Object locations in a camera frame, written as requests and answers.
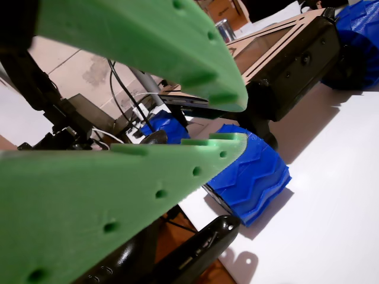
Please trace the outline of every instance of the metal rod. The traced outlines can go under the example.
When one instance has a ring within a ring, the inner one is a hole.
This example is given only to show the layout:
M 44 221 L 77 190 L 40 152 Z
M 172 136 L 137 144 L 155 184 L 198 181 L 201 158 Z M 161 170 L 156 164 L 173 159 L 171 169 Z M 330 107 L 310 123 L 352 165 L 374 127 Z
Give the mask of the metal rod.
M 151 77 L 148 73 L 143 73 L 140 70 L 129 67 L 131 72 L 135 75 L 138 81 L 140 81 L 141 85 L 145 88 L 147 92 L 151 93 L 159 93 L 160 87 L 158 84 L 154 81 L 154 79 Z M 151 94 L 151 97 L 156 102 L 157 105 L 163 105 L 163 100 L 160 99 L 159 95 Z

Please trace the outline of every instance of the blue wheel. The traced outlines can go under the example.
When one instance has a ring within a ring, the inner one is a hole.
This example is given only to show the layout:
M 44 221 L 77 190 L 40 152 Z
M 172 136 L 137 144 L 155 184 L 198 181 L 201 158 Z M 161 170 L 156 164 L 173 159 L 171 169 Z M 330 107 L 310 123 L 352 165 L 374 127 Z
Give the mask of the blue wheel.
M 149 120 L 155 131 L 164 130 L 167 134 L 167 144 L 180 144 L 183 138 L 189 138 L 186 129 L 177 121 L 172 114 L 166 111 L 158 112 Z M 152 132 L 147 125 L 141 128 L 141 132 L 148 136 Z
M 248 130 L 225 124 L 218 133 L 245 133 L 248 146 L 205 188 L 227 211 L 250 226 L 291 180 L 288 167 L 276 151 Z
M 379 0 L 360 1 L 337 16 L 340 61 L 323 79 L 334 89 L 365 89 L 379 82 Z

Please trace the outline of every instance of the cable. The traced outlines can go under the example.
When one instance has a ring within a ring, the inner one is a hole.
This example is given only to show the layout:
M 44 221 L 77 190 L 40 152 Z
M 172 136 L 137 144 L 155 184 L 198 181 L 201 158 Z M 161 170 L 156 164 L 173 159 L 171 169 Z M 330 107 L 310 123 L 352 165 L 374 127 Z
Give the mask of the cable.
M 111 148 L 107 145 L 107 144 L 105 144 L 104 142 L 101 142 L 101 141 L 98 141 L 100 144 L 102 144 L 102 145 L 104 145 L 108 150 L 111 150 Z
M 108 64 L 112 70 L 112 73 L 113 75 L 115 76 L 115 78 L 117 79 L 117 82 L 120 84 L 121 88 L 125 91 L 125 93 L 128 95 L 128 97 L 131 99 L 131 101 L 134 103 L 134 105 L 136 106 L 136 108 L 138 109 L 138 111 L 141 113 L 141 116 L 143 117 L 145 123 L 147 124 L 147 126 L 149 126 L 151 132 L 155 132 L 154 128 L 152 127 L 152 125 L 150 124 L 149 120 L 146 118 L 145 114 L 143 113 L 143 111 L 141 110 L 140 106 L 138 105 L 138 103 L 136 102 L 136 100 L 133 98 L 133 96 L 131 95 L 131 93 L 128 91 L 128 89 L 125 87 L 123 81 L 121 81 L 120 77 L 118 76 L 114 66 L 112 65 L 112 62 L 111 60 L 108 59 Z
M 138 104 L 140 104 L 144 99 L 146 99 L 147 97 L 148 97 L 149 95 L 146 95 L 146 96 L 144 96 L 142 99 L 139 99 L 138 101 L 137 101 L 137 103 Z M 134 116 L 136 115 L 136 113 L 133 111 L 133 113 L 131 114 L 131 118 L 130 118 L 130 120 L 131 121 L 133 121 L 134 120 Z
M 114 135 L 112 135 L 112 134 L 110 134 L 110 133 L 108 133 L 108 132 L 106 132 L 104 130 L 97 129 L 95 127 L 92 130 L 97 131 L 97 132 L 101 132 L 101 133 L 103 133 L 103 134 L 105 134 L 105 135 L 107 135 L 109 137 L 112 137 L 114 140 L 116 140 L 116 141 L 118 141 L 118 142 L 120 142 L 122 144 L 125 144 L 123 140 L 118 139 L 116 136 L 114 136 Z
M 190 228 L 187 228 L 187 227 L 184 227 L 184 226 L 182 226 L 182 225 L 179 225 L 179 224 L 177 224 L 177 223 L 175 223 L 175 222 L 172 222 L 172 221 L 170 221 L 170 220 L 168 220 L 168 219 L 166 219 L 166 218 L 164 218 L 164 217 L 162 217 L 162 216 L 161 216 L 161 218 L 162 218 L 165 222 L 170 223 L 171 225 L 177 226 L 177 227 L 179 227 L 179 228 L 182 228 L 182 229 L 187 230 L 187 231 L 189 231 L 189 232 L 191 232 L 191 233 L 194 233 L 194 234 L 197 233 L 195 230 L 192 230 L 192 229 L 190 229 Z
M 129 126 L 131 124 L 132 127 L 134 127 L 135 129 L 138 130 L 138 128 L 126 117 L 126 114 L 124 113 L 123 109 L 121 108 L 121 106 L 118 104 L 118 101 L 116 99 L 116 95 L 114 94 L 114 91 L 113 91 L 113 85 L 112 85 L 112 75 L 113 75 L 113 72 L 111 71 L 111 74 L 109 76 L 109 85 L 111 87 L 111 93 L 112 93 L 112 97 L 113 97 L 113 100 L 114 102 L 116 103 L 117 105 L 117 108 L 121 111 L 121 114 L 123 115 L 123 117 L 125 118 L 125 120 L 128 122 L 128 125 Z
M 139 96 L 139 95 L 158 95 L 159 93 L 137 93 L 137 94 L 135 94 L 134 95 L 134 98 L 136 98 L 137 96 Z

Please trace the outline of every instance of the white wire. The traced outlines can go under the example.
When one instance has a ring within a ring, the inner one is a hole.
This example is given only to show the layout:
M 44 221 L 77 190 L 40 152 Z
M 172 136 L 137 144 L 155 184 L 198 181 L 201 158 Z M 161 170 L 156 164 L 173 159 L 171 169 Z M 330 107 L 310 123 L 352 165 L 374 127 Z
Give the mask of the white wire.
M 159 93 L 137 93 L 135 94 L 133 97 L 136 98 L 137 96 L 139 95 L 158 95 Z
M 109 136 L 109 137 L 112 137 L 114 140 L 116 140 L 116 141 L 118 141 L 118 142 L 120 142 L 120 143 L 122 143 L 122 144 L 125 144 L 123 140 L 118 139 L 116 136 L 114 136 L 114 135 L 112 135 L 112 134 L 110 134 L 110 133 L 108 133 L 108 132 L 106 132 L 106 131 L 103 131 L 103 130 L 97 129 L 97 128 L 95 128 L 95 127 L 94 127 L 92 130 L 94 130 L 94 131 L 96 131 L 96 132 L 101 132 L 101 133 L 103 133 L 103 134 L 105 134 L 105 135 L 107 135 L 107 136 Z
M 108 150 L 111 150 L 110 148 L 109 148 L 109 146 L 108 145 L 106 145 L 104 142 L 101 142 L 101 141 L 98 141 L 101 145 L 104 145 L 104 146 L 106 146 L 106 148 L 108 149 Z

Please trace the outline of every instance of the cardboard box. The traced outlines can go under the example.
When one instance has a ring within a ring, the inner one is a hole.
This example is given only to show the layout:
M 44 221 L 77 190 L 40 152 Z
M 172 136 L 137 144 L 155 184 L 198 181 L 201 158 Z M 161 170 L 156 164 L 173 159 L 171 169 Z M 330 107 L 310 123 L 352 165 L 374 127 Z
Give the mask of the cardboard box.
M 0 135 L 0 150 L 17 150 L 17 147 Z
M 215 23 L 227 19 L 233 31 L 249 22 L 238 0 L 214 0 L 206 7 L 206 10 Z

